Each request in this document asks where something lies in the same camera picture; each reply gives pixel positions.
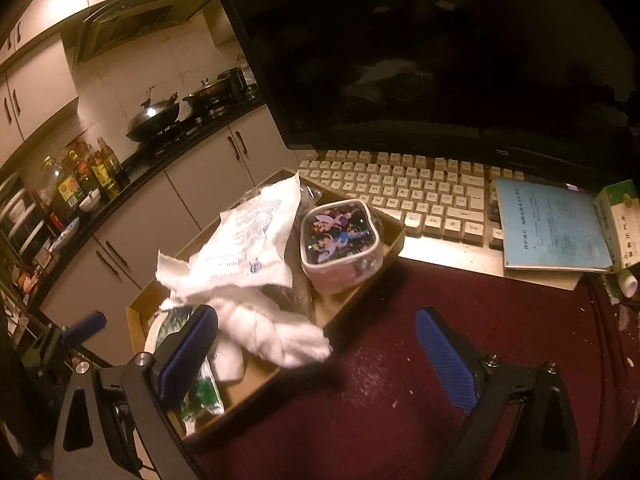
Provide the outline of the green white medicine box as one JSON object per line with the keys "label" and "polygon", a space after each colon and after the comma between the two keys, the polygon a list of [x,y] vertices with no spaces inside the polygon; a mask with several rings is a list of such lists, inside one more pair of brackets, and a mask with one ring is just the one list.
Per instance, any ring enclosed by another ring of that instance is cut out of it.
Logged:
{"label": "green white medicine box", "polygon": [[608,185],[594,199],[601,230],[612,259],[620,272],[639,262],[640,205],[634,182]]}

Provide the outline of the black cooking pot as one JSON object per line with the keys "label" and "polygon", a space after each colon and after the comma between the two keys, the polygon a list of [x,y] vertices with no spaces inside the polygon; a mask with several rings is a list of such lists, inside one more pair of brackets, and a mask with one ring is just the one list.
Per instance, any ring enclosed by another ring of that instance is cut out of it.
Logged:
{"label": "black cooking pot", "polygon": [[204,110],[218,105],[226,106],[232,96],[231,82],[228,78],[210,81],[204,78],[194,91],[183,98],[192,110]]}

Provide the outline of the pink cartoon zip pouch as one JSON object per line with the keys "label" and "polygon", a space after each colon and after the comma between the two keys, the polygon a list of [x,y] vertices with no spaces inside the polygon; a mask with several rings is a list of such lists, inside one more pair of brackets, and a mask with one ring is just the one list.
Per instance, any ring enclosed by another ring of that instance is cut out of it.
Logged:
{"label": "pink cartoon zip pouch", "polygon": [[299,228],[300,263],[321,295],[336,295],[378,273],[384,259],[378,219],[363,200],[311,209]]}

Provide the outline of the black range hood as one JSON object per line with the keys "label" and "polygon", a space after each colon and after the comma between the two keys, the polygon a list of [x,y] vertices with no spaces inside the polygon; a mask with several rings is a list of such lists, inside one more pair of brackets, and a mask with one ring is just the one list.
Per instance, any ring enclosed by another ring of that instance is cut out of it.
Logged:
{"label": "black range hood", "polygon": [[180,25],[213,0],[108,0],[79,27],[75,62],[86,62],[125,42]]}

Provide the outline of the brown cardboard box tray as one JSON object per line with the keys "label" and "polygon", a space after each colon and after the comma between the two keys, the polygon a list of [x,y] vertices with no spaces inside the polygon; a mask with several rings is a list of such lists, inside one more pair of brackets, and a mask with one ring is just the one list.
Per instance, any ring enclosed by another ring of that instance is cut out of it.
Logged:
{"label": "brown cardboard box tray", "polygon": [[[378,225],[382,226],[383,256],[381,269],[375,276],[357,286],[336,295],[311,293],[314,306],[314,322],[321,328],[331,328],[346,314],[373,286],[386,269],[398,257],[405,245],[404,224],[389,214],[376,210]],[[143,349],[145,336],[149,333],[151,318],[160,303],[169,296],[168,289],[158,281],[150,281],[137,298],[127,308],[127,321],[131,345],[134,351]],[[246,352],[244,354],[245,374],[239,382],[219,387],[224,401],[224,414],[213,417],[205,415],[196,421],[193,434],[186,434],[175,415],[169,419],[185,444],[195,444],[230,422],[232,417],[247,408],[258,396],[268,391],[271,385],[284,377],[279,367]]]}

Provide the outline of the light blue booklet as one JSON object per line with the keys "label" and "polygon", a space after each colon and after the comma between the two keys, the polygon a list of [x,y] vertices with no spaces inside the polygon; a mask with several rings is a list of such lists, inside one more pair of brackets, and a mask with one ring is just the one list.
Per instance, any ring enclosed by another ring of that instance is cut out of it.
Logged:
{"label": "light blue booklet", "polygon": [[495,191],[506,268],[599,273],[613,269],[588,194],[509,179],[497,180]]}

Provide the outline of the small white cup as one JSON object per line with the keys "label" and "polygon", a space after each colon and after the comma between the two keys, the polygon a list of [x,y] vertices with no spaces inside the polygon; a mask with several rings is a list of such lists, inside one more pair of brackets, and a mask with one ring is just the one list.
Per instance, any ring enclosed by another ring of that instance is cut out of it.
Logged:
{"label": "small white cup", "polygon": [[617,285],[625,298],[632,298],[639,286],[637,278],[629,269],[620,270],[616,274]]}

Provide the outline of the black wok with lid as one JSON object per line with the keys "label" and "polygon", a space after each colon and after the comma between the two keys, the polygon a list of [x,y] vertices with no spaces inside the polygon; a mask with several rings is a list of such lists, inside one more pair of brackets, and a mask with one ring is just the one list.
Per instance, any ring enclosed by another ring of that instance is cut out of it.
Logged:
{"label": "black wok with lid", "polygon": [[148,142],[167,128],[171,127],[179,116],[178,93],[168,99],[153,101],[151,86],[146,90],[146,98],[140,104],[140,112],[129,122],[126,137],[136,143]]}

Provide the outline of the green white medicine sachet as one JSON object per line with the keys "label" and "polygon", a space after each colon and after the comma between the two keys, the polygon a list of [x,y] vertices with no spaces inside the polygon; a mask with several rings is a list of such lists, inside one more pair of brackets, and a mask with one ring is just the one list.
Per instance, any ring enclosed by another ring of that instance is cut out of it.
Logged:
{"label": "green white medicine sachet", "polygon": [[[158,310],[149,327],[144,350],[154,353],[164,339],[189,321],[193,309],[181,307]],[[224,414],[224,404],[216,384],[214,372],[206,356],[188,393],[180,403],[180,424],[186,437],[191,437],[201,426]]]}

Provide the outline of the large white medicine pouch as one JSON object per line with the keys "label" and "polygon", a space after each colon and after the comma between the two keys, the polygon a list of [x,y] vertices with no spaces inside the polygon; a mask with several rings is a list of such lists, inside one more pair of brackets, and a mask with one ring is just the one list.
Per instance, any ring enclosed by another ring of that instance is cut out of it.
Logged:
{"label": "large white medicine pouch", "polygon": [[224,286],[290,288],[293,275],[285,261],[300,204],[299,176],[262,188],[220,214],[220,223],[191,264],[189,285],[198,292]]}

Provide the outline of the beige computer keyboard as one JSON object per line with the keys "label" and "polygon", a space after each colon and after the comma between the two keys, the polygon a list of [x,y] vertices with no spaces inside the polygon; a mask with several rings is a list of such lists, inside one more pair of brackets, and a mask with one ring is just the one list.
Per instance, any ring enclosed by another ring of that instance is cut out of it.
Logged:
{"label": "beige computer keyboard", "polygon": [[413,237],[497,250],[503,234],[494,181],[525,179],[521,171],[468,160],[354,150],[310,152],[298,172],[404,222]]}

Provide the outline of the cooking oil bottle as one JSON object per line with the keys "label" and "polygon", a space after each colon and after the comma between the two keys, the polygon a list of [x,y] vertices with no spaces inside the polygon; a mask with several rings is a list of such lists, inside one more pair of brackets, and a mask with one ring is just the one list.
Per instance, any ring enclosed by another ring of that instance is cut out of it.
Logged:
{"label": "cooking oil bottle", "polygon": [[43,176],[38,193],[58,218],[69,222],[78,215],[79,204],[85,198],[73,171],[67,171],[54,157],[47,156],[42,164]]}

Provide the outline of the white towel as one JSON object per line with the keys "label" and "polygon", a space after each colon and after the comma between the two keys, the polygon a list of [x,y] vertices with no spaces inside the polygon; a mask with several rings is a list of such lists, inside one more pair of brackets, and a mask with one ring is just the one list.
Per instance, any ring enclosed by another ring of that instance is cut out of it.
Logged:
{"label": "white towel", "polygon": [[157,255],[155,278],[169,290],[160,307],[197,307],[216,311],[218,336],[209,350],[215,378],[238,382],[244,377],[243,352],[248,351],[281,368],[325,361],[332,347],[323,330],[308,318],[282,310],[255,287],[205,284],[193,274],[195,266]]}

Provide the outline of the black TCL monitor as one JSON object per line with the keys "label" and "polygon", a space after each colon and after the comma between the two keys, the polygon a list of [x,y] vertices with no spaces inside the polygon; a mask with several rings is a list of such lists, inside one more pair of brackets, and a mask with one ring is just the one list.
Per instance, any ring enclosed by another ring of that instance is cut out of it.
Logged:
{"label": "black TCL monitor", "polygon": [[639,0],[221,0],[290,148],[639,177]]}

